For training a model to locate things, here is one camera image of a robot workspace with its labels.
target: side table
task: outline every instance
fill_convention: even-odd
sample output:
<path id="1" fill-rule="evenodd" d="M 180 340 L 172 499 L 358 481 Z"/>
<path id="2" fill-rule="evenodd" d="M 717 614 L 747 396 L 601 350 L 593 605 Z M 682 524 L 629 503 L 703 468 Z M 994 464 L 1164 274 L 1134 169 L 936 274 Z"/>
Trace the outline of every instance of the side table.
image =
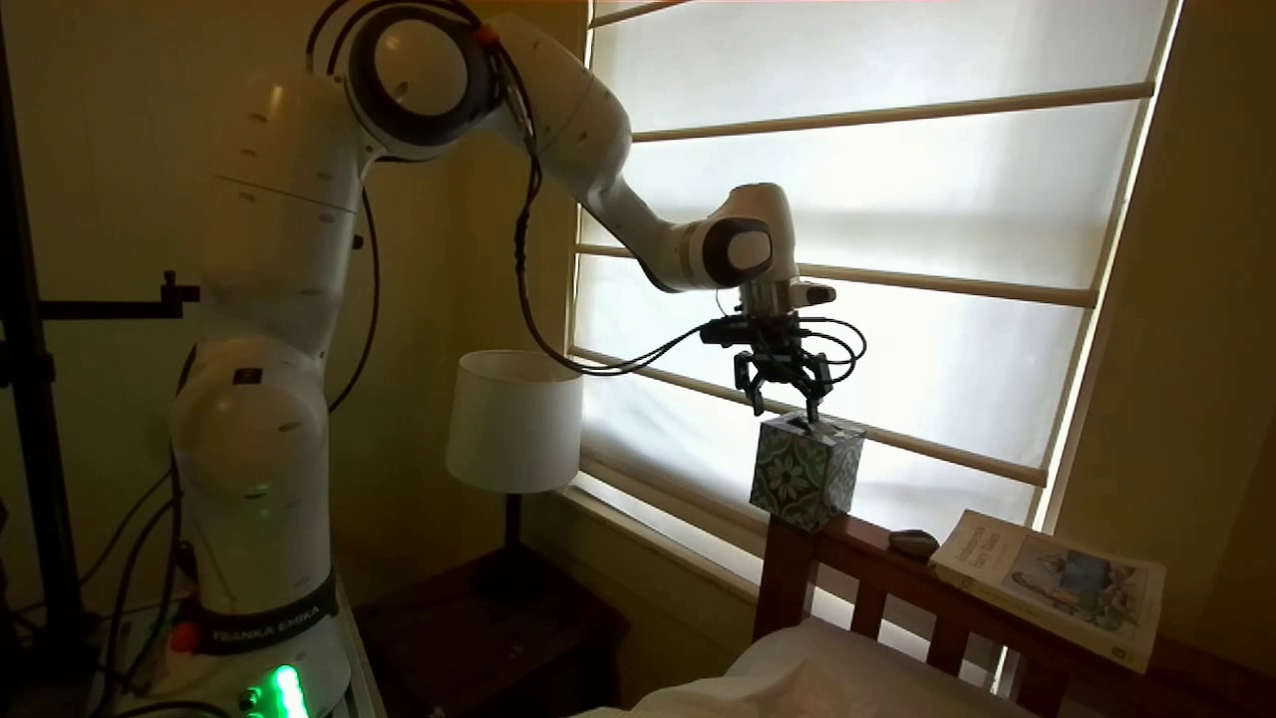
<path id="1" fill-rule="evenodd" d="M 621 630 L 613 605 L 524 547 L 358 610 L 392 718 L 564 718 L 618 705 Z"/>

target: window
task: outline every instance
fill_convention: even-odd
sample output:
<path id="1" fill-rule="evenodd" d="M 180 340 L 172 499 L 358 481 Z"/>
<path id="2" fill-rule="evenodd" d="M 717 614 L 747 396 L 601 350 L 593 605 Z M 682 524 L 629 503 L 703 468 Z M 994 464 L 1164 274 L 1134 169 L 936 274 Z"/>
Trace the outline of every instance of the window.
<path id="1" fill-rule="evenodd" d="M 863 424 L 855 509 L 948 536 L 966 505 L 1039 524 L 1137 178 L 1175 0 L 593 0 L 592 69 L 629 108 L 627 178 L 674 225 L 734 184 L 792 204 L 819 309 L 871 354 L 827 400 Z M 661 294 L 584 214 L 574 350 L 637 354 L 734 294 Z M 730 350 L 592 380 L 586 472 L 717 536 L 758 419 Z"/>

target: book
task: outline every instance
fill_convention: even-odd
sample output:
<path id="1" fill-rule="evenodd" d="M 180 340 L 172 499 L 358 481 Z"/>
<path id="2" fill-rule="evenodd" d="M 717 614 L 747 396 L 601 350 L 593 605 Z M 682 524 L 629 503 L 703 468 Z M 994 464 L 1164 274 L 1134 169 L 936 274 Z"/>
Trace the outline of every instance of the book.
<path id="1" fill-rule="evenodd" d="M 1137 674 L 1148 669 L 1164 568 L 966 509 L 929 557 L 936 578 Z"/>

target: patterned box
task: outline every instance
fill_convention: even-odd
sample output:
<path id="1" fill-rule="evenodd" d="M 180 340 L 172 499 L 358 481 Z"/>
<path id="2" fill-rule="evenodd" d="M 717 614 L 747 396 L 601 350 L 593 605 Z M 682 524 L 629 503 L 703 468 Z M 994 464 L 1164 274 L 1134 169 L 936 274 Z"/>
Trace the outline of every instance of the patterned box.
<path id="1" fill-rule="evenodd" d="M 848 509 L 867 435 L 848 424 L 806 424 L 802 415 L 758 428 L 751 503 L 802 531 L 822 531 Z"/>

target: cable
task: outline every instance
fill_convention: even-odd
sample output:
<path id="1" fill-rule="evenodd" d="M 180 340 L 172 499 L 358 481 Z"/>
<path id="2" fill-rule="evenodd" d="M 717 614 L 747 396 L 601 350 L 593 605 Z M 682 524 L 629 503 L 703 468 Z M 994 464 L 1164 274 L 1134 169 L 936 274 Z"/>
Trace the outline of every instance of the cable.
<path id="1" fill-rule="evenodd" d="M 177 499 L 166 499 L 166 503 L 145 524 L 145 531 L 137 536 L 137 543 L 132 543 L 132 551 L 126 551 L 124 573 L 121 573 L 121 582 L 117 582 L 117 601 L 112 601 L 112 621 L 108 621 L 108 645 L 105 645 L 105 661 L 108 661 L 108 666 L 105 666 L 105 693 L 100 693 L 100 703 L 94 703 L 93 714 L 108 714 L 108 705 L 112 705 L 112 693 L 117 693 L 117 682 L 121 682 L 121 674 L 117 674 L 117 650 L 121 650 L 121 645 L 117 645 L 117 641 L 121 641 L 121 621 L 124 621 L 124 601 L 126 601 L 132 572 L 137 572 L 137 563 L 140 563 L 152 531 L 158 527 L 158 519 L 164 519 L 166 509 L 177 509 Z"/>
<path id="2" fill-rule="evenodd" d="M 177 472 L 166 472 L 166 480 L 172 480 L 172 524 L 166 524 L 158 610 L 157 610 L 157 621 L 152 621 L 145 645 L 137 650 L 132 666 L 124 669 L 124 685 L 137 682 L 137 674 L 145 669 L 146 653 L 157 650 L 157 641 L 158 641 L 158 633 L 166 626 L 166 605 L 172 605 L 172 590 L 177 590 L 177 555 L 180 555 L 180 539 L 182 539 L 182 492 L 177 481 Z"/>
<path id="3" fill-rule="evenodd" d="M 378 334 L 378 321 L 384 321 L 384 245 L 378 245 L 366 186 L 364 186 L 364 225 L 366 225 L 366 255 L 371 255 L 371 310 L 366 310 L 366 330 L 364 330 L 354 371 L 344 382 L 344 391 L 328 404 L 328 411 L 339 411 L 350 400 L 350 391 L 358 386 L 366 358 L 371 358 L 371 347 L 376 347 L 376 334 Z"/>
<path id="4" fill-rule="evenodd" d="M 112 714 L 112 718 L 140 718 L 140 714 L 158 714 L 158 709 L 195 709 L 195 714 L 211 714 L 211 718 L 233 718 L 233 709 L 219 709 L 211 703 L 152 703 L 152 705 L 132 705 L 124 714 Z"/>
<path id="5" fill-rule="evenodd" d="M 829 358 L 829 364 L 847 367 L 843 376 L 832 376 L 832 382 L 847 382 L 857 371 L 857 364 L 871 354 L 871 334 L 847 321 L 832 321 L 832 315 L 802 315 L 798 321 L 798 328 L 808 328 L 808 322 L 832 322 L 855 334 L 857 347 L 843 334 L 829 334 L 829 330 L 802 330 L 806 340 L 822 340 L 822 344 L 832 344 L 847 350 L 843 358 Z"/>
<path id="6" fill-rule="evenodd" d="M 346 4 L 346 0 L 330 0 L 330 4 L 314 16 L 314 23 L 310 23 L 310 33 L 307 33 L 307 71 L 314 71 L 319 35 L 322 35 L 328 20 L 330 20 L 344 4 Z"/>
<path id="7" fill-rule="evenodd" d="M 526 83 L 520 76 L 520 63 L 509 61 L 509 53 L 504 45 L 496 45 L 496 56 L 499 56 L 499 71 L 505 80 L 505 108 L 513 114 L 513 125 L 524 128 L 524 152 L 526 152 L 526 193 L 524 193 L 524 207 L 520 207 L 520 219 L 513 219 L 513 279 L 520 279 L 520 315 L 524 315 L 524 328 L 530 330 L 530 340 L 566 371 L 574 376 L 593 376 L 593 380 L 613 380 L 613 376 L 635 376 L 649 364 L 658 364 L 661 354 L 671 354 L 678 344 L 686 344 L 691 334 L 699 334 L 707 322 L 635 354 L 635 358 L 618 358 L 618 364 L 577 364 L 569 354 L 564 354 L 540 328 L 536 310 L 530 310 L 530 293 L 526 293 L 526 229 L 530 229 L 530 207 L 541 193 L 541 158 L 540 158 L 540 125 L 536 125 L 536 108 L 530 108 L 530 94 L 526 94 Z"/>
<path id="8" fill-rule="evenodd" d="M 117 524 L 108 547 L 89 563 L 79 588 L 89 588 L 105 568 L 108 557 L 117 555 L 117 543 L 124 539 L 126 524 L 146 505 L 146 499 L 172 480 L 172 468 L 140 493 L 132 499 L 132 505 L 124 509 L 124 519 Z"/>
<path id="9" fill-rule="evenodd" d="M 328 4 L 322 16 L 314 20 L 310 41 L 307 41 L 307 63 L 314 63 L 319 33 L 322 33 L 322 23 L 339 11 L 339 4 L 344 4 L 344 0 Z M 371 11 L 392 7 L 392 4 L 403 4 L 403 7 L 409 7 L 409 4 L 435 7 L 435 11 L 460 16 L 460 20 L 471 23 L 471 27 L 481 27 L 481 20 L 480 20 L 467 4 L 456 4 L 456 0 L 371 0 L 371 4 L 354 7 L 354 11 L 344 20 L 344 27 L 336 33 L 336 41 L 330 41 L 330 47 L 328 47 L 328 76 L 336 76 L 336 61 L 344 56 L 350 33 L 354 33 Z"/>

